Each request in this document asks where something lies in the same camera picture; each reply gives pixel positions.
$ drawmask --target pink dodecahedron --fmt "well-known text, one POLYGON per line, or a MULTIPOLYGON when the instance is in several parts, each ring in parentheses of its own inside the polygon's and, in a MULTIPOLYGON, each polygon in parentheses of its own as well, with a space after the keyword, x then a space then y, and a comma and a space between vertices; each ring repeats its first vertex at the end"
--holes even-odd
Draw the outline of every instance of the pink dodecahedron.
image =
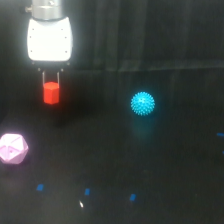
POLYGON ((0 159, 7 164, 20 164, 27 152, 28 145, 22 135, 5 134, 0 139, 0 159))

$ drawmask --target blue spiky ball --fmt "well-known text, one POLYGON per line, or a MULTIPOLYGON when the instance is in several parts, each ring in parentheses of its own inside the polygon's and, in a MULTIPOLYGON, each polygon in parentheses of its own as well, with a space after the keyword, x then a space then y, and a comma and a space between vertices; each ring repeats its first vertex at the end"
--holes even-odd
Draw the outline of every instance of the blue spiky ball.
POLYGON ((148 93, 137 93, 131 100, 131 108, 136 114, 146 116, 154 110, 155 101, 148 93))

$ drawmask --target black fabric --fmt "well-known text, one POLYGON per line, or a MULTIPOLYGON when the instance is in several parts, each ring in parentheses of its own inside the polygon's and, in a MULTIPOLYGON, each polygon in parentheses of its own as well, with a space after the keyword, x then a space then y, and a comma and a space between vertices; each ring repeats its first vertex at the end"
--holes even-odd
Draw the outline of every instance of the black fabric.
MULTIPOLYGON (((0 3, 4 67, 30 65, 26 52, 30 16, 19 12, 21 5, 30 3, 0 3)), ((73 68, 150 71, 224 65, 220 0, 66 0, 65 5, 74 34, 73 68)))

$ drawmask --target black table surface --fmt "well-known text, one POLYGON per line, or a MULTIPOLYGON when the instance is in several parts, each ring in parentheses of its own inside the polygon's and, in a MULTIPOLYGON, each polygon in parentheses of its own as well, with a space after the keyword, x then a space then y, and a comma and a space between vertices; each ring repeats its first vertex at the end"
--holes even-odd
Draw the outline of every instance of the black table surface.
POLYGON ((224 222, 221 112, 88 110, 8 111, 0 133, 22 134, 30 150, 21 165, 1 164, 0 223, 224 222))

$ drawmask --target red block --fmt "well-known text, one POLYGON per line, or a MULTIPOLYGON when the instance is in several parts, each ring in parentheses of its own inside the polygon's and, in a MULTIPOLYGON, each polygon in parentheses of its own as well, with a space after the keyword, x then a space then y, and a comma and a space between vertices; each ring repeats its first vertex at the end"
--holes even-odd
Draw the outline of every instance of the red block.
POLYGON ((59 85, 55 82, 44 84, 44 102, 47 104, 59 103, 59 85))

